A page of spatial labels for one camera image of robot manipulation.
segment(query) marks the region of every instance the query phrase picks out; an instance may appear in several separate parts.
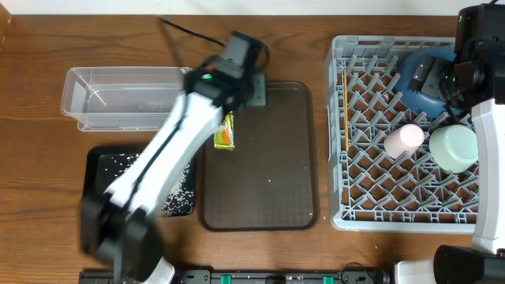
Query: brown tray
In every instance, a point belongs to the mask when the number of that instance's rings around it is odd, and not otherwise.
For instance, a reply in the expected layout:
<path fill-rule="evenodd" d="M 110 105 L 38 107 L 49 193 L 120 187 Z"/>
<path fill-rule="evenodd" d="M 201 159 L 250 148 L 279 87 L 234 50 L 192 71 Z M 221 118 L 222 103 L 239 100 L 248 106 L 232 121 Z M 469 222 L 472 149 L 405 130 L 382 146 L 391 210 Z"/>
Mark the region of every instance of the brown tray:
<path fill-rule="evenodd" d="M 211 231 L 306 230 L 319 216 L 309 89 L 267 84 L 267 106 L 234 115 L 233 151 L 205 144 L 199 217 Z"/>

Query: baking tray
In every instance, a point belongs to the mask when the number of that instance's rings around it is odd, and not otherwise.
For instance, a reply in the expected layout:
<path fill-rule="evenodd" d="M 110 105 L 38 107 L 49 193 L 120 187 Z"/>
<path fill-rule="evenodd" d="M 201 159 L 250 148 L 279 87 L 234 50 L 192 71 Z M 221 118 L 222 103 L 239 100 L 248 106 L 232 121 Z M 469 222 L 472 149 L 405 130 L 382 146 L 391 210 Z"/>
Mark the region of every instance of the baking tray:
<path fill-rule="evenodd" d="M 145 144 L 98 146 L 88 153 L 84 191 L 102 194 L 107 187 L 120 177 L 144 150 Z M 179 190 L 172 192 L 162 206 L 161 216 L 185 216 L 195 207 L 196 175 L 194 162 L 189 162 L 178 183 Z"/>
<path fill-rule="evenodd" d="M 306 230 L 319 216 L 312 104 L 300 83 L 267 84 L 267 106 L 234 115 L 233 151 L 205 144 L 198 214 L 211 231 Z"/>

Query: green clip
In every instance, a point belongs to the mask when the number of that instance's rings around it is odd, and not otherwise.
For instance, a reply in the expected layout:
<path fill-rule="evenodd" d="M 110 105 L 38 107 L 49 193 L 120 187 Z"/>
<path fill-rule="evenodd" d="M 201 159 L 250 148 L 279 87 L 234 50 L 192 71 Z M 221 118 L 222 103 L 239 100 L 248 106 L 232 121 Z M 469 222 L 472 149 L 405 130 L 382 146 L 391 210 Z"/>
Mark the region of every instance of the green clip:
<path fill-rule="evenodd" d="M 324 276 L 323 277 L 323 284 L 333 284 L 333 277 L 331 277 L 331 276 Z"/>
<path fill-rule="evenodd" d="M 221 284 L 231 284 L 231 275 L 221 275 Z"/>

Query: yellow stick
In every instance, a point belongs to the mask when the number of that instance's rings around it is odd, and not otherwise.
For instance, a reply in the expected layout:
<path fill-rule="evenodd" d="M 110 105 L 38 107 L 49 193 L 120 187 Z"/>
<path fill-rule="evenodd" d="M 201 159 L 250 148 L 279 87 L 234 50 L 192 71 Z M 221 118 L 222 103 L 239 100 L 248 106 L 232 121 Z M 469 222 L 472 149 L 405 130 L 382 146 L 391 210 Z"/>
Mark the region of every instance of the yellow stick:
<path fill-rule="evenodd" d="M 347 118 L 347 70 L 344 69 L 344 124 L 346 130 L 346 151 L 349 151 L 349 119 Z"/>

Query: yellow packet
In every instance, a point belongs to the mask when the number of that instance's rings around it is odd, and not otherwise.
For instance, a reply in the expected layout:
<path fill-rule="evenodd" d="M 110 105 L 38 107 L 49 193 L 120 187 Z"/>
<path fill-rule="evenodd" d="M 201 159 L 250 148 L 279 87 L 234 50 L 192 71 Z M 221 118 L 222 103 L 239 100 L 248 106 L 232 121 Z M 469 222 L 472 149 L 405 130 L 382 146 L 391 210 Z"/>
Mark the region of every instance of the yellow packet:
<path fill-rule="evenodd" d="M 214 133 L 214 148 L 233 150 L 234 144 L 234 115 L 227 114 L 219 130 Z"/>

